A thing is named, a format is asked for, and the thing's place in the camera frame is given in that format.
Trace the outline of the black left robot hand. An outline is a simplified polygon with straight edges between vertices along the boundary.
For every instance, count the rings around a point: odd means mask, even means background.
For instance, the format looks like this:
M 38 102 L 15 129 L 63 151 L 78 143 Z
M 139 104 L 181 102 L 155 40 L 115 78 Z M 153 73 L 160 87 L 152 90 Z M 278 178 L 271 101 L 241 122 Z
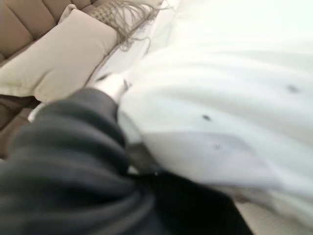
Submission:
M 248 235 L 233 202 L 169 173 L 134 175 L 118 75 L 42 108 L 0 165 L 3 235 Z

